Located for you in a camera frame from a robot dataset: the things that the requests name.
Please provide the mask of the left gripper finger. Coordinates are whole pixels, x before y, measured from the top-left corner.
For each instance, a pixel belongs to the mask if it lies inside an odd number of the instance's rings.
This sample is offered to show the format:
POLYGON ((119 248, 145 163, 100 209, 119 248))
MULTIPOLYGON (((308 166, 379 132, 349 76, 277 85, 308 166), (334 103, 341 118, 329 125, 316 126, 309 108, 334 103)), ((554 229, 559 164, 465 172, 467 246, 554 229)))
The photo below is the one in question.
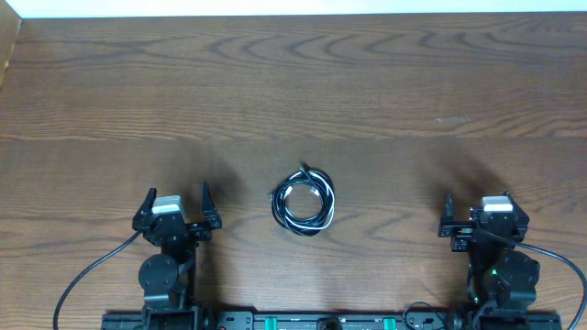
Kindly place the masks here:
POLYGON ((152 206, 155 202, 156 196, 157 196, 157 189, 150 188, 143 203, 141 204, 141 206, 137 210, 137 218, 144 218, 144 217, 149 216, 151 214, 152 206))
POLYGON ((219 214, 211 197, 209 186, 206 181, 202 182, 201 193, 201 215, 205 218, 205 221, 208 223, 218 223, 219 214))

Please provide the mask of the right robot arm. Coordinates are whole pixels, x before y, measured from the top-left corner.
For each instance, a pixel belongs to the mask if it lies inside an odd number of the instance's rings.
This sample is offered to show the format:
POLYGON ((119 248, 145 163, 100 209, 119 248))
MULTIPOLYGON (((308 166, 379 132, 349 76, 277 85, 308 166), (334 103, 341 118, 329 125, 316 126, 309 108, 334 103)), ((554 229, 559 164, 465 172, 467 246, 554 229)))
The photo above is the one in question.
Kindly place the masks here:
POLYGON ((531 327, 528 307, 537 299, 540 265, 515 249, 523 241, 529 216, 508 192, 486 196, 459 221, 446 197, 437 235, 451 240, 453 252, 469 256, 467 295, 472 307, 449 313, 447 329, 513 330, 531 327))

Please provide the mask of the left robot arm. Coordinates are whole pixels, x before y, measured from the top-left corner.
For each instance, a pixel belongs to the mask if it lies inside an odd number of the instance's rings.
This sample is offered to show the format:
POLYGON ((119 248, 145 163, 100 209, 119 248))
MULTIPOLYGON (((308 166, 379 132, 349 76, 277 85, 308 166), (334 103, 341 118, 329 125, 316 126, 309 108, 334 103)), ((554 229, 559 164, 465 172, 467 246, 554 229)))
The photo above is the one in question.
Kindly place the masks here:
POLYGON ((203 220, 185 221, 179 195, 159 197, 149 189, 132 218, 132 228, 160 253, 147 258, 138 271, 144 291, 144 329, 216 329, 216 312, 194 302, 196 249, 222 227, 207 183, 201 185, 203 220))

